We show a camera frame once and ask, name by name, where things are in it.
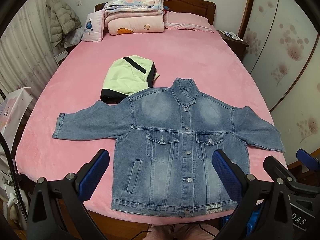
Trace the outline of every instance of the denim jacket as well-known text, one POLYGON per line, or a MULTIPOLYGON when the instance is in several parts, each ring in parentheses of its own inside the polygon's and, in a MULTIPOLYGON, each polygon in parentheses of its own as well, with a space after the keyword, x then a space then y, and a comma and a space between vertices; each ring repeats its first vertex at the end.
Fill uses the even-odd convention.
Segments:
POLYGON ((149 88, 117 105, 102 101, 60 114, 53 138, 115 138, 111 208, 190 217, 236 207, 212 166, 222 149, 249 173, 246 145, 284 151, 278 130, 248 106, 229 106, 201 93, 193 79, 149 88))

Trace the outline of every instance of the pillowcase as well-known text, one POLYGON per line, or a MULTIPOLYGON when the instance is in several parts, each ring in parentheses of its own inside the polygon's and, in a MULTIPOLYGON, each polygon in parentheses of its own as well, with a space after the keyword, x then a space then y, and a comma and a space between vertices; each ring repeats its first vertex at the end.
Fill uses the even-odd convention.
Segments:
POLYGON ((162 33, 164 31, 163 15, 122 17, 108 22, 111 35, 125 33, 162 33))
POLYGON ((89 13, 85 21, 83 41, 102 41, 104 29, 104 10, 89 13))
POLYGON ((164 27, 167 29, 213 32, 207 18, 192 13, 166 12, 164 27))

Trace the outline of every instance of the pocket flap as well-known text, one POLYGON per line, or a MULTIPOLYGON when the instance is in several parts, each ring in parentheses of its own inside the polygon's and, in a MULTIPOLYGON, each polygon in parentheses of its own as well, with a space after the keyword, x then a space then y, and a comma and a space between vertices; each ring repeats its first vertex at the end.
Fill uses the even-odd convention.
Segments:
POLYGON ((223 141, 222 134, 196 134, 197 143, 214 145, 223 141))
POLYGON ((148 130, 147 138, 160 144, 174 143, 179 141, 179 133, 148 130))

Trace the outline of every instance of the metal screw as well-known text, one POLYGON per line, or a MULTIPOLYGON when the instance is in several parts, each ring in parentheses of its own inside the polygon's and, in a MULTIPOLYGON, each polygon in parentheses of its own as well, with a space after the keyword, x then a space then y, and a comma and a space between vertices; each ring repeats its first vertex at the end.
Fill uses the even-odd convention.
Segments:
POLYGON ((66 175, 66 179, 73 179, 74 177, 75 177, 75 174, 72 172, 66 175))
POLYGON ((277 182, 278 182, 279 184, 283 184, 283 179, 278 178, 278 179, 277 179, 277 182))
POLYGON ((37 180, 37 182, 40 183, 40 184, 41 184, 42 182, 44 182, 44 177, 39 178, 39 179, 37 180))
POLYGON ((254 175, 252 175, 251 173, 247 174, 247 179, 250 181, 253 181, 256 179, 256 177, 254 175))

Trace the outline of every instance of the curtain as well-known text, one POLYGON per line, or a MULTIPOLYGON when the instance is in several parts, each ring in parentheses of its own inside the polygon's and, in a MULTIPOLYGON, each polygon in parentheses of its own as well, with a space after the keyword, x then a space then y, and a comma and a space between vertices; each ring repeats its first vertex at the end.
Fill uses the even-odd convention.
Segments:
POLYGON ((50 42, 45 0, 28 0, 0 39, 0 89, 8 94, 31 87, 31 111, 58 68, 50 42))

